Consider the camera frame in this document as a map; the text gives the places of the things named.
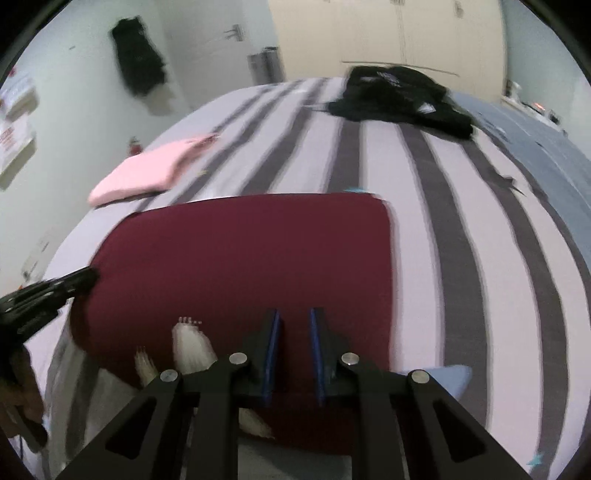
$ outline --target bedspread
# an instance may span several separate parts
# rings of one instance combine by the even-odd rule
[[[397,226],[390,369],[470,367],[460,402],[534,479],[556,478],[578,447],[591,393],[591,249],[582,235],[591,224],[573,227],[591,216],[586,201],[565,200],[582,197],[582,187],[556,166],[531,168],[519,138],[531,142],[538,125],[519,124],[509,139],[499,124],[514,123],[514,112],[457,96],[482,129],[456,141],[322,111],[342,88],[343,79],[258,86],[193,112],[150,148],[211,132],[218,142],[170,191],[89,212],[46,277],[87,265],[132,212],[255,193],[370,192]],[[569,155],[544,147],[552,148]],[[28,344],[51,431],[40,478],[55,477],[134,394],[76,348],[68,308]],[[350,477],[347,459],[280,452],[277,460],[269,448],[243,444],[241,475],[305,478],[302,465],[314,464],[315,478],[321,468],[323,478]]]

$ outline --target wardrobe door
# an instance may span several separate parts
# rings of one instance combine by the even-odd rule
[[[404,63],[397,0],[333,0],[344,63]]]
[[[505,32],[499,0],[457,0],[461,90],[498,101],[505,83]]]
[[[287,80],[342,76],[336,4],[327,0],[269,0]]]
[[[459,74],[459,35],[453,0],[401,0],[406,63]]]

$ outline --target hand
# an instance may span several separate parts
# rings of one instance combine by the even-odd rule
[[[31,367],[31,356],[26,348],[14,352],[10,358],[12,371],[18,385],[0,378],[0,428],[8,438],[19,435],[17,425],[11,420],[6,407],[22,407],[25,417],[36,423],[43,419],[43,400],[37,386],[35,372]]]

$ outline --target screw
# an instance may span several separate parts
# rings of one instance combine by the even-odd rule
[[[340,360],[345,365],[357,365],[359,363],[359,355],[352,352],[343,353],[343,356],[340,358]]]
[[[415,370],[410,378],[416,383],[427,383],[431,377],[429,377],[429,374],[425,370]]]
[[[160,380],[163,382],[174,382],[178,378],[176,370],[165,370],[160,374]]]
[[[248,357],[242,352],[236,352],[230,355],[230,363],[234,365],[242,365],[246,360],[248,360]]]

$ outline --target folded pink cloth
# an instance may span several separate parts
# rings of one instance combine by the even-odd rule
[[[174,186],[189,165],[217,139],[205,135],[172,142],[124,160],[90,192],[88,203],[105,203]]]

